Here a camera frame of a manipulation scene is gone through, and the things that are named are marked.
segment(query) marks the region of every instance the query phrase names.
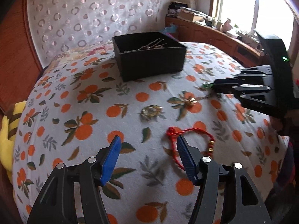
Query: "gold ring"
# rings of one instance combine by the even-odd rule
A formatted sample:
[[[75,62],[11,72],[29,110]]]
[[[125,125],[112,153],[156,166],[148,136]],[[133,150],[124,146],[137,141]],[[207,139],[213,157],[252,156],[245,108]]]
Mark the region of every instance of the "gold ring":
[[[163,108],[159,105],[149,105],[141,110],[141,115],[146,117],[154,117],[162,112]]]

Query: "cloth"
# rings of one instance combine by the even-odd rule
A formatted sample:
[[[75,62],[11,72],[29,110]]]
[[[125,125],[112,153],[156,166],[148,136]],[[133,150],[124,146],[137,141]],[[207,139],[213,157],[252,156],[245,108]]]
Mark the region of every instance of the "cloth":
[[[199,100],[186,110],[189,96],[207,94],[202,83],[232,77],[243,67],[211,45],[183,44],[188,49],[182,72],[127,83],[108,43],[64,53],[51,62],[29,96],[16,137],[15,149],[26,152],[24,160],[13,163],[13,187],[24,222],[57,163],[80,164],[119,135],[123,145],[114,174],[100,189],[111,223],[188,223],[199,188],[170,156],[170,126],[199,127],[213,134],[214,159],[241,163],[266,199],[288,138],[276,135],[268,116],[242,108],[232,95]],[[162,106],[163,114],[142,120],[139,113],[148,105]],[[206,136],[185,137],[189,145],[207,150]],[[223,193],[220,184],[219,203]],[[82,223],[77,185],[75,195]],[[215,221],[221,209],[219,204]]]
[[[2,118],[0,130],[0,161],[7,171],[9,181],[13,183],[13,148],[18,130],[18,124],[25,108],[26,101],[11,105]],[[25,156],[25,152],[16,151],[17,156]]]

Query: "cabinet door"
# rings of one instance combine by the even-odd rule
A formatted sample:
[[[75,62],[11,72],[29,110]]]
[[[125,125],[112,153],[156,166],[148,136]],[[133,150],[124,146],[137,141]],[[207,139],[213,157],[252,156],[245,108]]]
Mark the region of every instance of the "cabinet door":
[[[213,39],[213,46],[222,50],[224,53],[232,56],[237,44],[230,38],[215,37]]]
[[[181,42],[192,42],[193,31],[191,26],[188,25],[179,25],[178,26],[178,40]]]
[[[205,28],[196,28],[194,30],[193,41],[198,43],[210,43],[210,34]]]

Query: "curtain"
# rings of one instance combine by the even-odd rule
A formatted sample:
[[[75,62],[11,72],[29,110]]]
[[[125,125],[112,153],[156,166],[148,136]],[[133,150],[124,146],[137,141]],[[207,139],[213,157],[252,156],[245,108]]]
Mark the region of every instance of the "curtain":
[[[113,36],[156,30],[162,0],[27,0],[41,64],[65,51]]]

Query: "yellow plush toy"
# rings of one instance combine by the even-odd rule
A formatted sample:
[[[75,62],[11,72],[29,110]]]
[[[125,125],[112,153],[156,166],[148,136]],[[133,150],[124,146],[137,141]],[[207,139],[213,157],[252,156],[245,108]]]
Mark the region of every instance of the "yellow plush toy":
[[[0,130],[0,161],[7,171],[9,181],[12,183],[13,148],[20,117],[25,108],[26,101],[9,107],[2,119]]]

